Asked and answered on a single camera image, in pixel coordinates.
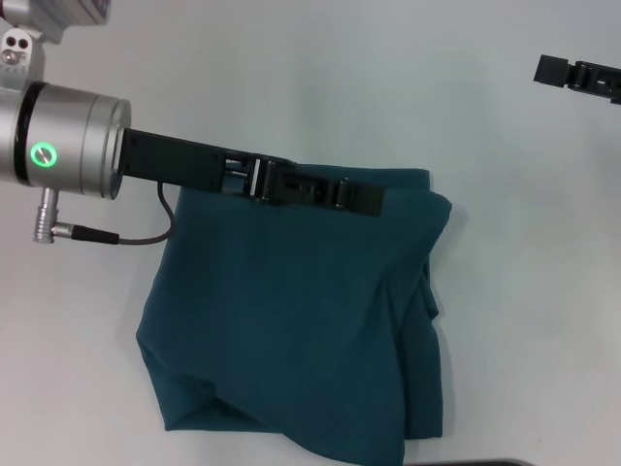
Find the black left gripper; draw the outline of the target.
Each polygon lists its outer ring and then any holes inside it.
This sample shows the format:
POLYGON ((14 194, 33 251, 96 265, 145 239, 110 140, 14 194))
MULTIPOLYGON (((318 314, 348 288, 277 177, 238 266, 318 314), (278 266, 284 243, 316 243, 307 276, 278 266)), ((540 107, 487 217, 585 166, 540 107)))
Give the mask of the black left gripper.
POLYGON ((124 177, 221 193, 227 178, 249 175, 248 196, 274 205, 300 205, 380 216, 385 189, 307 173, 285 159, 229 150, 135 129, 123 132, 124 177))

